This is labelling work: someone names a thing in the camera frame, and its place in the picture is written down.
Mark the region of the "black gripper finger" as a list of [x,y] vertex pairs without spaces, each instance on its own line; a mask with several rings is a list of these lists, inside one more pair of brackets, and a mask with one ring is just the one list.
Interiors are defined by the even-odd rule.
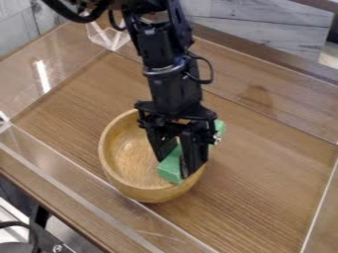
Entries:
[[208,143],[192,131],[185,130],[179,136],[181,154],[179,156],[180,176],[185,179],[207,162]]
[[163,161],[176,147],[175,134],[164,127],[147,129],[148,141],[159,161]]

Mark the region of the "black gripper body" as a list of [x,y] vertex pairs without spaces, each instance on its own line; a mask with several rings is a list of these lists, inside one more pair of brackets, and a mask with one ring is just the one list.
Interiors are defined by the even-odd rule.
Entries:
[[161,112],[152,101],[140,101],[135,104],[139,112],[139,127],[147,132],[151,127],[164,127],[179,137],[189,130],[195,132],[207,143],[212,143],[215,134],[214,121],[218,115],[200,104],[192,105],[179,113]]

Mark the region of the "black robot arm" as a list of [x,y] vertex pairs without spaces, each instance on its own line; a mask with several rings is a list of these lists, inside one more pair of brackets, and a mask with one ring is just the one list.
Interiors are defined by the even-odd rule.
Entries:
[[177,0],[112,0],[111,9],[121,12],[151,90],[152,99],[135,103],[139,126],[160,167],[185,179],[218,140],[218,115],[201,105],[201,87],[212,80],[199,78],[191,26]]

